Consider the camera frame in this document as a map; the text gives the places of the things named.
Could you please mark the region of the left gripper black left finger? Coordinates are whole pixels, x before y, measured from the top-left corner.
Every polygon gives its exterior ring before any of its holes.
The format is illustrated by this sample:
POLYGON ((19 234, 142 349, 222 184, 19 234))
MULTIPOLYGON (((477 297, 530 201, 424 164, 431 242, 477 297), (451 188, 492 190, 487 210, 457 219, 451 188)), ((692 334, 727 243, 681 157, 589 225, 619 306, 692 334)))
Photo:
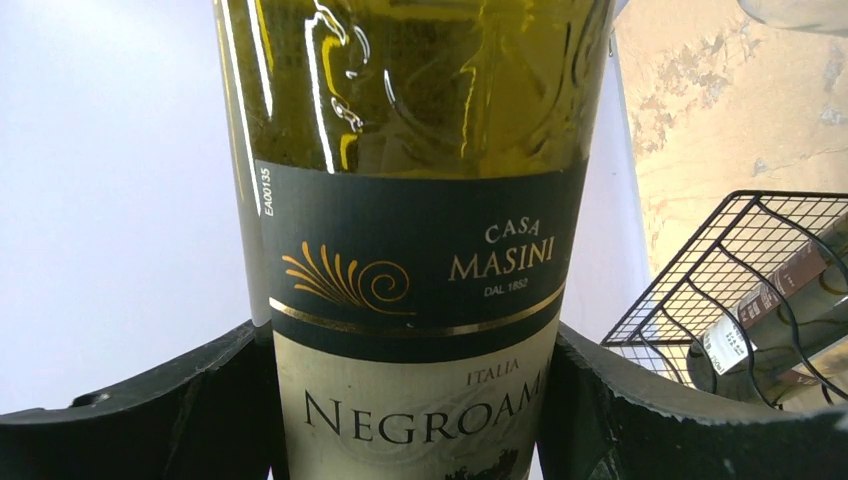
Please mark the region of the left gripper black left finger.
POLYGON ((62 409, 1 417, 4 479, 286 479, 269 326, 226 334, 62 409))

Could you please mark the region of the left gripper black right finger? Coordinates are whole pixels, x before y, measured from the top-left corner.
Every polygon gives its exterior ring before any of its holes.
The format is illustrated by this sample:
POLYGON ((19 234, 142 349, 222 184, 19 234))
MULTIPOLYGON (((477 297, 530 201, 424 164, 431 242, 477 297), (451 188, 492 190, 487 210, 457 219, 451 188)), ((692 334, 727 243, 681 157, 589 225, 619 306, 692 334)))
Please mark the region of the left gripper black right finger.
POLYGON ((546 479, 844 479, 847 407, 787 412, 668 380, 560 325, 538 435, 546 479))

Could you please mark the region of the olive wine bottle brown label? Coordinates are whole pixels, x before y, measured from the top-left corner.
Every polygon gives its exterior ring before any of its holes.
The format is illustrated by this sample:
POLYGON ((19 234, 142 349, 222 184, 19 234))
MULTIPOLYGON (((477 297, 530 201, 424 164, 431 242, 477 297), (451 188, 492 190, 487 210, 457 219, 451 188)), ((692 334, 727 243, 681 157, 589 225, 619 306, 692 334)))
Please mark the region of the olive wine bottle brown label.
POLYGON ((808 241, 730 308, 686 362, 702 391, 779 403, 847 370, 847 219, 808 241))

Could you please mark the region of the dark wine bottle Negroamaro label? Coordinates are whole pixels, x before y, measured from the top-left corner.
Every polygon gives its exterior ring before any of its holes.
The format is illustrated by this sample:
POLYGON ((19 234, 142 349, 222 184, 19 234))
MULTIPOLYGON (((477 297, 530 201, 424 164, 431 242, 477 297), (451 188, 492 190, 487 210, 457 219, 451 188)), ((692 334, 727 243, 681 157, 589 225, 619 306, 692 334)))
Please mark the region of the dark wine bottle Negroamaro label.
POLYGON ((277 479, 525 479, 612 1, 217 1, 277 479))

